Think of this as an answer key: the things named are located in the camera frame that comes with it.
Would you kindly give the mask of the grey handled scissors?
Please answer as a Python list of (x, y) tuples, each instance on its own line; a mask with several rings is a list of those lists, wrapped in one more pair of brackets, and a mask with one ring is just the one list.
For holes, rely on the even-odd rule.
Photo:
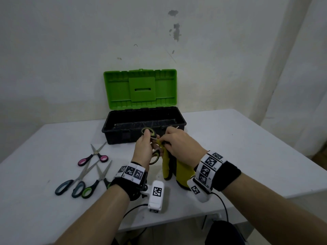
[(78, 198), (82, 195), (82, 192), (86, 189), (86, 185), (85, 182), (83, 181), (84, 176), (90, 171), (92, 170), (92, 168), (97, 165), (97, 163), (100, 160), (98, 160), (97, 162), (95, 162), (93, 165), (89, 166), (90, 162), (87, 162), (85, 165), (85, 168), (82, 170), (82, 172), (80, 173), (80, 175), (75, 179), (75, 180), (67, 180), (65, 182), (63, 182), (62, 184), (60, 184), (56, 190), (55, 190), (55, 194), (57, 196), (62, 195), (63, 193), (65, 193), (72, 185), (74, 185), (76, 182), (78, 182), (77, 186), (73, 189), (73, 192), (71, 194), (71, 196), (73, 198)]

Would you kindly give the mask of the bright green handled scissors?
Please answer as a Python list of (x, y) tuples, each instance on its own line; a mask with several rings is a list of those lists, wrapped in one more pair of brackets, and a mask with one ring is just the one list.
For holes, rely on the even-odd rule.
[(93, 193), (95, 192), (95, 190), (96, 190), (98, 184), (99, 184), (101, 181), (104, 182), (106, 189), (108, 189), (108, 188), (110, 187), (111, 182), (109, 182), (109, 181), (107, 180), (107, 178), (106, 178), (106, 174), (107, 174), (107, 172), (108, 172), (108, 170), (109, 170), (109, 167), (111, 166), (111, 163), (112, 163), (112, 160), (108, 163), (106, 169), (105, 169), (103, 172), (101, 171), (101, 169), (100, 169), (100, 167), (99, 167), (98, 165), (96, 166), (96, 168), (97, 168), (97, 172), (98, 172), (98, 174), (99, 174), (99, 178), (95, 181), (95, 183), (94, 183), (93, 185), (91, 185), (91, 186), (89, 186), (89, 187), (87, 187), (86, 189), (83, 190), (83, 192), (82, 192), (82, 194), (81, 194), (81, 197), (82, 197), (83, 199), (88, 199), (88, 198), (90, 198), (90, 197), (93, 195)]

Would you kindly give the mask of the white curtain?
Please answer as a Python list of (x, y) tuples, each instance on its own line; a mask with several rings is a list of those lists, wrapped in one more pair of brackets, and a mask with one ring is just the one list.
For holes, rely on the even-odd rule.
[(261, 127), (307, 157), (327, 141), (327, 0), (310, 0)]

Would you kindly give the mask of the black toolbox with green lid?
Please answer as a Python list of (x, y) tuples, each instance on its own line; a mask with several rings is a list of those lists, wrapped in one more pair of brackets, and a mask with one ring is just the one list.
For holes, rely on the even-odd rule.
[(177, 105), (177, 70), (103, 73), (110, 112), (102, 128), (110, 145), (133, 143), (143, 128), (162, 136), (168, 126), (187, 125)]

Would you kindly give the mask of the black wristband with markers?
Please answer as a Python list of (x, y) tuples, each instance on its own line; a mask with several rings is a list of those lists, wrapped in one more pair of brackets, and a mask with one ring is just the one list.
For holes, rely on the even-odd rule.
[(119, 169), (109, 186), (120, 186), (127, 193), (130, 201), (135, 201), (141, 196), (141, 191), (147, 190), (147, 176), (146, 169), (132, 161)]
[(223, 191), (242, 173), (239, 168), (215, 151), (208, 151), (194, 171), (195, 178), (210, 192), (213, 189)]

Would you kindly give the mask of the olive green handled scissors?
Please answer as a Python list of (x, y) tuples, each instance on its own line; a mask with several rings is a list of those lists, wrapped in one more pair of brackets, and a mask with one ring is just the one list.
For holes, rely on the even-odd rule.
[[(144, 127), (144, 128), (141, 130), (141, 133), (144, 134), (145, 130), (149, 130), (149, 131), (150, 131), (150, 138), (151, 138), (152, 140), (155, 140), (155, 141), (157, 140), (157, 134), (156, 134), (156, 132), (155, 132), (152, 128)], [(152, 157), (154, 157), (155, 160), (154, 160), (153, 162), (150, 162), (149, 165), (153, 165), (153, 164), (155, 164), (155, 163), (159, 160), (160, 156), (161, 156), (161, 150), (160, 150), (160, 148), (155, 149), (155, 150), (152, 152)]]

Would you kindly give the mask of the person's right hand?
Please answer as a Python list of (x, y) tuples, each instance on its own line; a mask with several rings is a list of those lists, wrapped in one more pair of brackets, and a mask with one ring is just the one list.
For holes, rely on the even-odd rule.
[(192, 168), (195, 168), (208, 152), (181, 129), (170, 126), (166, 129), (165, 134), (177, 134), (177, 154), (173, 154), (173, 156)]

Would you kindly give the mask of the person's left hand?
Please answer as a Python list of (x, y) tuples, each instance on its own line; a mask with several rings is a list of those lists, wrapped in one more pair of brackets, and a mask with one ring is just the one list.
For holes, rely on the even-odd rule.
[(131, 161), (140, 164), (148, 172), (149, 163), (152, 159), (152, 153), (142, 152), (142, 137), (143, 135), (136, 141), (135, 149)]

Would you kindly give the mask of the pink handled scissors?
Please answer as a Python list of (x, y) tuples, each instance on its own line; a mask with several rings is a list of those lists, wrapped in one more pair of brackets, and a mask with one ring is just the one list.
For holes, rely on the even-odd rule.
[(86, 163), (90, 162), (90, 160), (92, 159), (93, 156), (98, 156), (99, 160), (102, 162), (102, 163), (105, 163), (108, 161), (108, 156), (107, 155), (101, 155), (100, 154), (100, 151), (101, 149), (107, 144), (107, 142), (105, 142), (104, 144), (102, 144), (102, 146), (98, 149), (95, 149), (95, 147), (91, 144), (91, 147), (92, 147), (92, 150), (93, 150), (93, 154), (91, 154), (90, 156), (88, 157), (85, 157), (81, 160), (78, 161), (78, 166), (82, 167), (84, 166)]

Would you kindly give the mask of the yellow black work glove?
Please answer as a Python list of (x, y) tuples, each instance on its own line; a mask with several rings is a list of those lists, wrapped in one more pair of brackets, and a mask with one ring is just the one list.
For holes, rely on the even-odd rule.
[[(159, 139), (156, 140), (160, 148), (163, 148)], [(170, 152), (165, 151), (162, 155), (162, 174), (163, 178), (168, 181), (174, 175), (178, 185), (185, 190), (190, 191), (187, 181), (195, 174), (192, 167), (180, 162)]]

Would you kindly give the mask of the person's left forearm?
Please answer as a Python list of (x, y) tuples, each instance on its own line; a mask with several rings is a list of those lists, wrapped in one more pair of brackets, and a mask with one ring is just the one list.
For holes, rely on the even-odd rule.
[(118, 185), (108, 190), (55, 241), (54, 245), (110, 245), (129, 206)]

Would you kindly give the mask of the person's leg in dark trousers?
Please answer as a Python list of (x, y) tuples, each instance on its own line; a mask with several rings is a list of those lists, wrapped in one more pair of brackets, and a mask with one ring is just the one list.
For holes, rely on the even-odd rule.
[(214, 221), (207, 234), (205, 245), (246, 245), (242, 235), (229, 222)]

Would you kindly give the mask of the person's right forearm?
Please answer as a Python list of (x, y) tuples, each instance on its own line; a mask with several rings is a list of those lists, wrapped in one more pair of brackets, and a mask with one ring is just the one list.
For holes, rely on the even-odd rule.
[(327, 223), (244, 173), (223, 195), (271, 245), (327, 245)]

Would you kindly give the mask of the black right wristband with markers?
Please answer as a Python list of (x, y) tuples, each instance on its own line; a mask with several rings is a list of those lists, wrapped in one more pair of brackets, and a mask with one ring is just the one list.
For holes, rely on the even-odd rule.
[(208, 151), (194, 171), (195, 178), (210, 192), (213, 189), (223, 191), (242, 173), (239, 168), (215, 151)]

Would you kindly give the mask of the black left wristband with markers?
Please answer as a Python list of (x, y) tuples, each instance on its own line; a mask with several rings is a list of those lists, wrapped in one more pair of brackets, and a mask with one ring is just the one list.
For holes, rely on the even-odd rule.
[(127, 193), (130, 201), (135, 201), (141, 196), (141, 191), (147, 190), (147, 176), (146, 169), (132, 161), (119, 169), (109, 186), (120, 186)]

